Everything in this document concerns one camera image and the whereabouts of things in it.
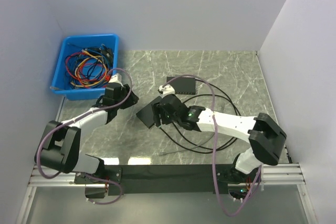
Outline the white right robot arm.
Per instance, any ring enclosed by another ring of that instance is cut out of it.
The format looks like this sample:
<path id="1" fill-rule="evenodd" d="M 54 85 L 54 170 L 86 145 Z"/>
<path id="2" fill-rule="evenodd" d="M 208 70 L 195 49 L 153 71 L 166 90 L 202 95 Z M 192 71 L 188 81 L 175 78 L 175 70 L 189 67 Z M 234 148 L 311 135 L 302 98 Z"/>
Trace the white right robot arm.
<path id="1" fill-rule="evenodd" d="M 239 116 L 214 112 L 202 106 L 186 106 L 169 94 L 152 105 L 157 127 L 177 123 L 188 131 L 213 132 L 245 141 L 250 147 L 234 159 L 226 171 L 219 171 L 224 182 L 238 184 L 262 164 L 276 166 L 287 138 L 281 127 L 265 113 Z"/>

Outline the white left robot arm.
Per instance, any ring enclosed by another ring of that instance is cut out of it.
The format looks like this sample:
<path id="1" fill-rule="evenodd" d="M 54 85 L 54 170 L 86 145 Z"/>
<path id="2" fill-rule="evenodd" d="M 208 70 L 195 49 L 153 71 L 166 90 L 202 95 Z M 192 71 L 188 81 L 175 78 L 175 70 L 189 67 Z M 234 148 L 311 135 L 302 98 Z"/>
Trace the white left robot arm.
<path id="1" fill-rule="evenodd" d="M 72 172 L 79 161 L 81 137 L 88 130 L 108 124 L 119 109 L 127 109 L 138 100 L 131 84 L 112 82 L 88 111 L 62 122 L 48 122 L 34 157 L 42 177 L 53 179 L 60 173 Z"/>

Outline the black network switch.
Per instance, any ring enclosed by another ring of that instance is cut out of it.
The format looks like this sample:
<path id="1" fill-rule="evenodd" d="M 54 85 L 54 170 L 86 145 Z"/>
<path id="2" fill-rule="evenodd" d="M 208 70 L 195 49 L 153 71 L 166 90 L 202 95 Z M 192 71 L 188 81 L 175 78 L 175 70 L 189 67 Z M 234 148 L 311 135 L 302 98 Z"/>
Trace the black network switch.
<path id="1" fill-rule="evenodd" d="M 196 95 L 196 80 L 193 77 L 180 77 L 169 83 L 175 94 Z"/>
<path id="2" fill-rule="evenodd" d="M 137 118 L 149 129 L 154 125 L 152 105 L 160 101 L 161 97 L 158 96 L 136 113 Z"/>

